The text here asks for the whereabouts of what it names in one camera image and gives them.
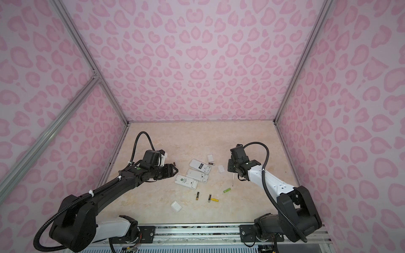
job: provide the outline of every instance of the white remote control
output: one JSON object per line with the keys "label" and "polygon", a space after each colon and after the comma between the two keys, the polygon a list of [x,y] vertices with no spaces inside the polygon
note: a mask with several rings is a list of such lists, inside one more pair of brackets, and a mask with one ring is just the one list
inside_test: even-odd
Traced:
{"label": "white remote control", "polygon": [[209,175],[207,175],[205,173],[202,173],[202,172],[199,172],[196,170],[192,170],[192,169],[188,169],[186,176],[190,177],[192,179],[198,180],[200,182],[203,182],[203,183],[206,183],[208,181],[208,177],[209,177]]}
{"label": "white remote control", "polygon": [[197,188],[198,185],[197,180],[182,175],[177,175],[175,183],[194,190]]}
{"label": "white remote control", "polygon": [[190,167],[195,170],[201,171],[205,174],[209,174],[209,172],[211,171],[210,165],[207,165],[207,164],[197,161],[195,159],[191,160]]}

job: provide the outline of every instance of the black cable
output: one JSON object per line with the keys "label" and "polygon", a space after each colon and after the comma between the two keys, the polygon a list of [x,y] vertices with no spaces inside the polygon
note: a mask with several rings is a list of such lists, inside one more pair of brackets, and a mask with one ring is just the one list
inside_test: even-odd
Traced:
{"label": "black cable", "polygon": [[251,143],[248,143],[248,144],[246,144],[245,146],[243,146],[243,148],[245,148],[245,147],[247,147],[247,146],[249,146],[249,145],[252,145],[252,144],[259,144],[259,145],[262,145],[262,146],[266,149],[266,152],[267,152],[267,154],[266,154],[266,160],[264,161],[263,167],[262,167],[262,184],[263,184],[263,188],[264,188],[264,191],[266,192],[267,197],[269,198],[270,202],[274,205],[274,207],[277,209],[277,211],[286,219],[286,221],[287,221],[288,224],[292,227],[292,229],[294,230],[294,232],[296,232],[296,233],[298,234],[298,236],[300,237],[300,239],[301,239],[303,242],[308,242],[307,238],[306,238],[305,235],[302,233],[302,231],[294,224],[294,222],[292,222],[292,220],[290,220],[290,219],[288,218],[288,216],[286,215],[286,213],[284,213],[283,210],[281,210],[280,206],[279,206],[279,205],[277,204],[277,202],[273,199],[273,197],[271,196],[271,194],[270,194],[270,192],[269,192],[269,190],[268,190],[268,188],[267,188],[267,185],[266,185],[266,170],[265,170],[265,168],[266,168],[267,162],[268,162],[268,160],[269,160],[269,156],[270,156],[269,149],[267,148],[266,145],[264,145],[264,144],[261,143],[261,142],[251,142]]}
{"label": "black cable", "polygon": [[240,179],[239,174],[238,174],[238,179],[239,179],[239,181],[247,181],[247,179]]}
{"label": "black cable", "polygon": [[[113,180],[111,180],[110,182],[106,183],[105,185],[100,186],[99,188],[95,189],[93,191],[93,194],[99,194],[100,192],[110,188],[111,186],[113,186],[114,184],[118,183],[120,181],[119,178],[115,178]],[[33,245],[34,248],[38,251],[42,251],[42,252],[51,252],[51,251],[58,251],[58,250],[63,250],[66,249],[65,246],[55,246],[55,247],[45,247],[43,245],[41,245],[41,243],[39,242],[39,239],[41,238],[41,235],[43,234],[43,232],[45,231],[45,229],[56,219],[58,218],[60,215],[62,215],[64,212],[66,212],[67,210],[69,210],[70,208],[76,206],[77,204],[79,204],[80,202],[84,201],[84,200],[88,200],[92,198],[92,195],[90,193],[86,193],[83,194],[81,198],[73,201],[72,203],[70,203],[69,205],[65,206],[64,208],[62,208],[58,213],[54,214],[47,222],[45,222],[45,224],[42,225],[42,227],[38,230],[38,232],[35,234],[34,236],[34,241],[33,241]]]}
{"label": "black cable", "polygon": [[251,142],[251,143],[247,143],[245,146],[243,146],[243,149],[245,149],[247,146],[250,146],[250,145],[252,145],[252,144],[259,144],[259,145],[262,145],[262,146],[266,149],[266,159],[264,160],[263,167],[262,167],[263,169],[266,168],[267,162],[268,162],[269,157],[270,157],[269,149],[267,148],[266,145],[264,145],[263,143],[258,142],[258,141],[254,141],[254,142]]}
{"label": "black cable", "polygon": [[113,239],[112,239],[112,238],[108,238],[108,242],[109,242],[109,244],[110,244],[111,252],[112,252],[112,253],[117,253],[117,252],[115,251],[115,249],[114,249],[114,246],[113,246]]}
{"label": "black cable", "polygon": [[140,133],[138,134],[138,136],[137,136],[136,139],[135,139],[134,149],[133,149],[133,151],[132,151],[132,156],[131,156],[131,162],[134,160],[135,150],[136,150],[136,144],[138,143],[138,139],[139,139],[139,137],[140,137],[142,134],[145,134],[145,135],[146,135],[146,137],[148,138],[149,143],[150,143],[150,145],[151,145],[151,147],[152,147],[152,150],[155,151],[155,148],[153,147],[151,138],[149,137],[148,133],[145,132],[145,131],[142,131],[142,132],[140,132]]}
{"label": "black cable", "polygon": [[275,234],[273,234],[272,236],[273,236],[273,238],[274,238],[274,241],[273,241],[273,251],[274,251],[275,253],[280,253],[280,252],[278,251],[278,247],[277,247],[277,237],[276,237]]}
{"label": "black cable", "polygon": [[252,233],[246,234],[246,235],[243,237],[243,241],[245,240],[245,237],[247,237],[247,236],[254,236],[254,242],[253,242],[252,245],[247,245],[245,242],[243,242],[243,244],[244,244],[246,247],[252,248],[252,247],[256,244],[256,235],[255,235],[255,234],[252,234]]}

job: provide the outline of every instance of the marble table surface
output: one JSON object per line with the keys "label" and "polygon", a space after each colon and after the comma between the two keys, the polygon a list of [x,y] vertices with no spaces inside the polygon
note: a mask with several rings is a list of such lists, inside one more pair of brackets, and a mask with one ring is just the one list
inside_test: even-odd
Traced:
{"label": "marble table surface", "polygon": [[[226,167],[229,150],[238,143],[260,141],[267,145],[270,158],[266,169],[286,183],[297,185],[271,121],[132,123],[108,180],[116,177],[118,170],[127,165],[140,131],[150,135],[156,150],[163,149],[168,153],[166,163],[175,162],[181,175],[186,175],[192,159],[207,163],[207,155],[213,154],[215,165],[208,182],[199,182],[196,190],[175,184],[175,178],[143,183],[109,204],[97,216],[98,220],[128,215],[141,224],[231,223],[253,222],[265,213],[276,213],[264,190],[254,183],[242,182],[235,177],[232,187],[233,174],[227,172]],[[142,135],[134,161],[142,159],[148,149],[149,142]],[[266,151],[262,146],[251,145],[245,151],[250,160],[264,162]],[[220,173],[218,165],[223,165],[225,172]],[[208,203],[209,194],[219,202]],[[178,213],[170,206],[175,200],[183,207]]]}

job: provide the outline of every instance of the ventilation grille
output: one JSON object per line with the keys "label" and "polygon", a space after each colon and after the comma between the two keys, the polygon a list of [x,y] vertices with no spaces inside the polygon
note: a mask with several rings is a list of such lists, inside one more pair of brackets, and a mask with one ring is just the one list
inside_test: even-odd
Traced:
{"label": "ventilation grille", "polygon": [[[117,253],[126,253],[126,251],[118,250]],[[85,249],[81,253],[111,253],[109,246],[102,249]],[[257,246],[248,248],[246,246],[227,247],[227,246],[209,246],[209,247],[144,247],[139,248],[136,253],[258,253]]]}

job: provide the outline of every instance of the aluminum frame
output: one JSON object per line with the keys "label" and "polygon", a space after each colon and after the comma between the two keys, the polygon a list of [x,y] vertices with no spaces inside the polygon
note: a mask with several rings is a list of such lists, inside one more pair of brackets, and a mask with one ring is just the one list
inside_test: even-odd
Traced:
{"label": "aluminum frame", "polygon": [[70,36],[76,43],[78,49],[82,53],[86,63],[88,66],[93,70],[94,74],[97,74],[101,78],[101,87],[104,91],[104,93],[107,95],[108,100],[110,101],[111,105],[121,118],[122,122],[124,125],[128,125],[128,119],[125,116],[124,111],[122,110],[121,106],[119,105],[117,99],[114,97],[113,93],[110,90],[110,87],[108,86],[102,72],[98,68],[96,61],[94,60],[92,54],[90,53],[90,50],[87,48],[86,43],[82,36],[80,35],[72,17],[70,16],[68,10],[66,9],[66,6],[62,2],[62,0],[49,0],[51,4],[53,5],[56,13],[59,15],[62,23],[65,25],[67,31],[69,32]]}
{"label": "aluminum frame", "polygon": [[291,92],[295,85],[298,82],[298,77],[300,76],[302,70],[304,69],[305,63],[307,62],[308,58],[310,57],[310,54],[312,52],[312,49],[314,48],[316,41],[318,40],[321,31],[323,27],[325,26],[326,20],[330,14],[330,11],[336,1],[335,0],[325,0],[324,3],[322,4],[321,11],[319,12],[319,15],[315,21],[315,25],[313,26],[311,33],[309,34],[309,38],[307,43],[305,44],[305,48],[303,53],[301,54],[301,58],[299,59],[299,62],[297,64],[297,67],[294,70],[294,73],[292,75],[291,81],[288,85],[287,91],[284,94],[284,97],[281,101],[280,108],[277,111],[277,114],[274,118],[274,122],[277,123],[285,109],[285,106],[290,98]]}
{"label": "aluminum frame", "polygon": [[50,126],[37,138],[34,145],[27,153],[10,169],[4,180],[0,183],[0,205],[23,179],[35,161],[46,150],[55,136],[62,130],[72,115],[80,107],[83,101],[93,91],[95,86],[101,83],[98,75],[94,75],[84,88],[63,109]]}
{"label": "aluminum frame", "polygon": [[97,184],[97,188],[102,186],[103,184],[105,184],[108,177],[110,176],[111,170],[112,170],[112,168],[114,166],[114,163],[115,163],[115,161],[117,159],[118,153],[119,153],[119,151],[120,151],[120,149],[122,147],[122,144],[124,143],[125,137],[126,137],[126,135],[128,133],[129,126],[130,125],[124,126],[124,129],[122,130],[122,133],[121,133],[121,135],[119,137],[119,140],[118,140],[117,144],[115,145],[115,147],[113,149],[113,152],[111,153],[112,155],[110,157],[110,160],[108,161],[107,166],[106,166],[106,168],[105,168],[105,170],[104,170],[104,172],[103,172],[103,174],[102,174],[102,176],[100,178],[100,181]]}
{"label": "aluminum frame", "polygon": [[[142,244],[142,247],[160,246],[196,246],[196,245],[244,245],[239,234],[239,225],[252,225],[253,223],[180,223],[180,224],[139,224],[138,226],[155,226],[153,242]],[[307,244],[331,244],[330,236],[322,226],[307,236]],[[303,244],[299,240],[291,242],[284,236],[284,242],[279,244]],[[108,239],[89,245],[100,247],[108,243]],[[256,242],[257,245],[271,244],[270,242]]]}

